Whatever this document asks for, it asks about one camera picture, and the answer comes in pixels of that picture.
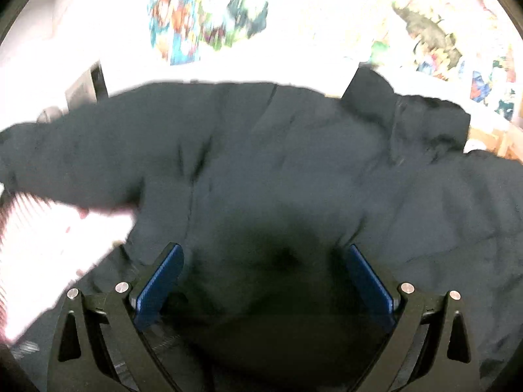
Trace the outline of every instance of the metal screw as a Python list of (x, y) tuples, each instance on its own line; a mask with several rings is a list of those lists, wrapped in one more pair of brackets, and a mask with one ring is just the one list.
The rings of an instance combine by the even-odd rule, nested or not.
[(69, 290), (67, 292), (67, 297), (69, 299), (74, 299), (77, 296), (78, 296), (78, 289), (77, 288), (73, 288), (73, 289), (71, 289), (71, 290)]
[(455, 301), (459, 301), (461, 299), (461, 294), (457, 292), (456, 290), (451, 290), (449, 293), (450, 297), (454, 299)]
[(403, 290), (405, 293), (411, 294), (412, 292), (414, 292), (415, 288), (410, 283), (403, 283), (401, 285), (401, 290)]
[(114, 290), (116, 290), (118, 293), (125, 293), (125, 292), (127, 292), (127, 290), (129, 290), (129, 283), (126, 283), (126, 282), (118, 283), (114, 287)]

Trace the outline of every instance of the blue gripper pad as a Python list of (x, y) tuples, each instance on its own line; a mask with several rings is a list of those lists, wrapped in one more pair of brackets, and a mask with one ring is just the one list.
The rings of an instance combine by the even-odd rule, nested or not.
[(184, 252), (180, 245), (170, 244), (159, 259), (163, 261), (159, 266), (156, 263), (157, 268), (150, 280), (144, 286), (142, 284), (143, 288), (138, 297), (135, 300), (131, 299), (135, 311), (133, 322), (138, 331), (142, 331), (156, 321), (161, 307), (176, 286), (184, 267)]
[(356, 246), (344, 252), (344, 260), (350, 280), (370, 315), (386, 331), (391, 331), (396, 323), (392, 296)]

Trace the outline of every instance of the colorful poster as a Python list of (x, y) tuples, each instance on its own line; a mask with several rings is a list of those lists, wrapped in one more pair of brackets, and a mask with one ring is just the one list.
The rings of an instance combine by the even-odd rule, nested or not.
[(267, 26), (267, 0), (150, 0), (151, 46), (171, 65), (200, 59), (200, 46), (215, 51), (250, 39)]

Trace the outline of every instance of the dark object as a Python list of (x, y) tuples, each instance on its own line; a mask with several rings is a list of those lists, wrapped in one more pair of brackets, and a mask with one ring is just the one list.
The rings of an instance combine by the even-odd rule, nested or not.
[(83, 104), (96, 103), (100, 99), (107, 98), (108, 93), (100, 62), (96, 62), (90, 69), (85, 71), (75, 83), (65, 91), (65, 97), (70, 111)]
[[(123, 293), (113, 290), (108, 294), (83, 296), (80, 292), (66, 300), (51, 351), (49, 392), (127, 390), (119, 383), (112, 367), (100, 322), (110, 324), (141, 392), (180, 391), (175, 381), (162, 371), (152, 350), (135, 330), (131, 318), (134, 315), (136, 326), (141, 314), (137, 310), (133, 314), (131, 307), (133, 302), (143, 300), (143, 308), (149, 308), (151, 314), (158, 310), (158, 303), (165, 294), (153, 296), (151, 290), (165, 281), (164, 275), (172, 275), (174, 279), (171, 281), (177, 280), (176, 273), (181, 272), (183, 258), (176, 256), (181, 253), (180, 246), (168, 245), (155, 264)], [(387, 302), (385, 308), (375, 313), (397, 318), (397, 326), (375, 364), (351, 390), (387, 392), (407, 357), (418, 327), (429, 324), (422, 352), (402, 391), (476, 392), (479, 388), (478, 359), (469, 343), (461, 302), (451, 298), (449, 293), (445, 297), (424, 295), (418, 291), (406, 293), (389, 274), (377, 266), (371, 267), (355, 246), (344, 254), (352, 265), (356, 286), (366, 288), (369, 281), (374, 284), (375, 291), (363, 297), (365, 303), (373, 306), (369, 300), (372, 298)], [(149, 307), (146, 301), (152, 302), (152, 306)], [(395, 314), (392, 313), (393, 302), (396, 303)], [(143, 318), (140, 324), (144, 327)]]
[(503, 115), (503, 117), (510, 121), (514, 115), (514, 102), (504, 102), (503, 100), (500, 100), (498, 102), (498, 108), (496, 109), (496, 113), (499, 113), (500, 115)]
[(29, 377), (18, 365), (9, 348), (0, 343), (0, 390), (38, 392)]
[(251, 38), (253, 35), (263, 31), (267, 27), (267, 15), (269, 3), (266, 1), (263, 8), (255, 16), (249, 18), (249, 11), (244, 6), (245, 0), (231, 0), (227, 5), (227, 10), (231, 17), (235, 19), (236, 27), (246, 28), (247, 37)]
[(425, 43), (431, 51), (436, 48), (443, 49), (449, 56), (449, 69), (458, 65), (462, 54), (454, 47), (456, 40), (452, 33), (445, 34), (437, 23), (408, 7), (399, 8), (393, 4), (392, 8), (406, 22), (406, 30), (410, 36), (415, 38), (420, 35), (420, 42)]

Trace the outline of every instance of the jacket sleeve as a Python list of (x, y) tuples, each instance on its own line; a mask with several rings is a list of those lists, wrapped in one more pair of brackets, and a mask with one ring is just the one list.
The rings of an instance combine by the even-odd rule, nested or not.
[[(81, 207), (136, 200), (146, 173), (191, 182), (227, 142), (231, 119), (231, 131), (245, 131), (241, 123), (256, 117), (272, 90), (269, 84), (153, 83), (51, 124), (14, 125), (0, 133), (0, 182)], [(254, 110), (242, 117), (247, 107)]]

